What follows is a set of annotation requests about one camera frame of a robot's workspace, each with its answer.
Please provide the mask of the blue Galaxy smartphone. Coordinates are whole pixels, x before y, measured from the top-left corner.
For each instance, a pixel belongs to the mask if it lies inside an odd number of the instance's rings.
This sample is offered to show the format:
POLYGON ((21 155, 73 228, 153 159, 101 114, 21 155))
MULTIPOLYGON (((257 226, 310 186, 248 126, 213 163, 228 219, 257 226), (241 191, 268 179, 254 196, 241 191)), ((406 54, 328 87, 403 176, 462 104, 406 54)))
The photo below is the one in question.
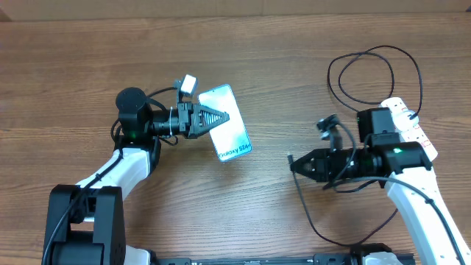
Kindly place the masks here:
POLYGON ((221 162, 227 162, 252 151, 249 134, 244 125, 232 88, 220 85, 198 95, 203 106, 229 115, 229 120, 210 130, 210 137, 221 162))

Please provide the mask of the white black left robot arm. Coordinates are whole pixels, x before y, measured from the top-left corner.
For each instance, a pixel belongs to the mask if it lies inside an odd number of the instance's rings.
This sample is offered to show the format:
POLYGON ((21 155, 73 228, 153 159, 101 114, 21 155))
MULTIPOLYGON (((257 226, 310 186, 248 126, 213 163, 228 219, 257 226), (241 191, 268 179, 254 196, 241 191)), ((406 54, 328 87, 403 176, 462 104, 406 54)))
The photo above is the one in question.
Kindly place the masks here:
POLYGON ((167 108, 140 88, 116 97, 111 159, 75 185, 56 185, 49 195, 42 264, 158 264, 155 252, 127 245, 123 201, 159 163, 161 144, 195 139, 229 121, 226 112, 183 101, 167 108))

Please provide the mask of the white charger plug adapter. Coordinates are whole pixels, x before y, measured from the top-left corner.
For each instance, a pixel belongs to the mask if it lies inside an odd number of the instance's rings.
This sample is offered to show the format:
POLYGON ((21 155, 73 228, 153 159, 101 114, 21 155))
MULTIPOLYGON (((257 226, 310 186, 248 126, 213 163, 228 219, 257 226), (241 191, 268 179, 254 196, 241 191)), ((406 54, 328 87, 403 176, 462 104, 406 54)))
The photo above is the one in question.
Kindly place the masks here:
POLYGON ((419 117, 413 110, 392 114, 392 121, 399 133, 414 129, 419 124, 419 117))

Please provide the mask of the white power strip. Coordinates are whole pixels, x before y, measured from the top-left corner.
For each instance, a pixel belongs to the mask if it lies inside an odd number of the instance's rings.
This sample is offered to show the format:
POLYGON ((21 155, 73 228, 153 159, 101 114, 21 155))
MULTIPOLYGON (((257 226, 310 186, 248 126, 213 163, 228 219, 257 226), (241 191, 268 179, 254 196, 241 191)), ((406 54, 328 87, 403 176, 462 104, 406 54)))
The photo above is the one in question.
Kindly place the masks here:
POLYGON ((433 161, 438 152, 419 125, 419 116, 411 118, 415 112, 409 110, 400 97, 383 100, 379 107, 387 107, 394 122, 395 131, 400 134, 401 142, 418 142, 424 149, 430 161, 433 161))

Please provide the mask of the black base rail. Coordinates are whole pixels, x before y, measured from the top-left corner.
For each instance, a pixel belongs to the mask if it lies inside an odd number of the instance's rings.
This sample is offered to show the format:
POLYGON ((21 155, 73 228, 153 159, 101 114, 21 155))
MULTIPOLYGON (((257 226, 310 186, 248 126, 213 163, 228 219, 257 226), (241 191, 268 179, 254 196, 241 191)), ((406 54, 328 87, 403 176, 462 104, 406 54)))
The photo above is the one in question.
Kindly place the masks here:
POLYGON ((412 253, 395 254, 385 244, 366 244, 353 247, 348 253, 317 253, 311 257, 275 258, 158 258, 151 252, 151 265, 353 265, 353 264, 415 264, 412 253))

